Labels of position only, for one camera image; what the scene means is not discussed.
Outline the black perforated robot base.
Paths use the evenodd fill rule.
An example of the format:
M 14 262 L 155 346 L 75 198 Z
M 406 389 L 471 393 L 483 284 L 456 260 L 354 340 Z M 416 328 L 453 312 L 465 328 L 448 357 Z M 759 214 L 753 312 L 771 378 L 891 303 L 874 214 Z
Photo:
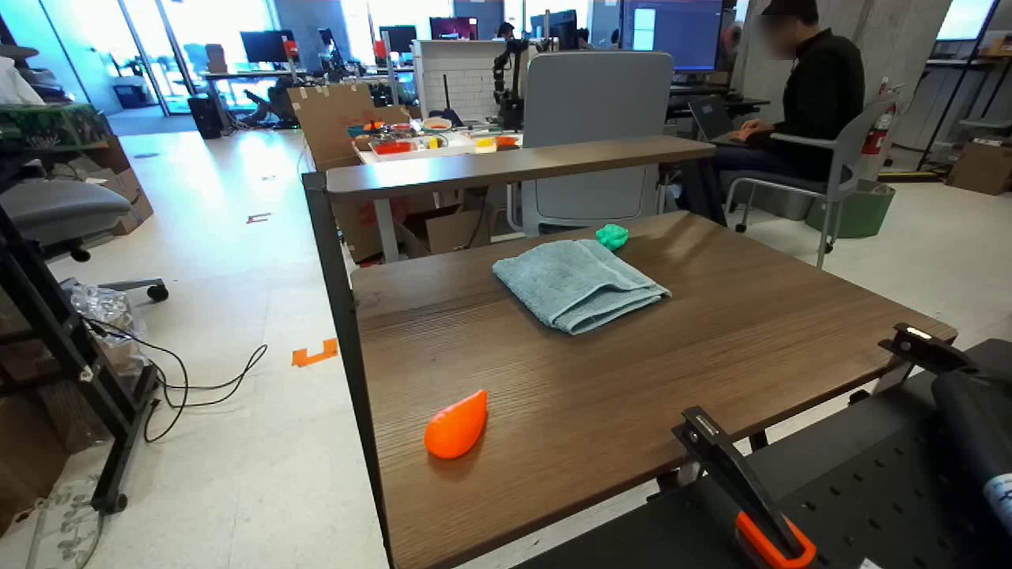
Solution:
M 815 569 L 1012 569 L 1012 345 L 967 346 L 977 372 L 904 364 L 896 386 L 753 455 L 753 474 Z M 759 569 L 734 498 L 701 469 L 523 569 Z

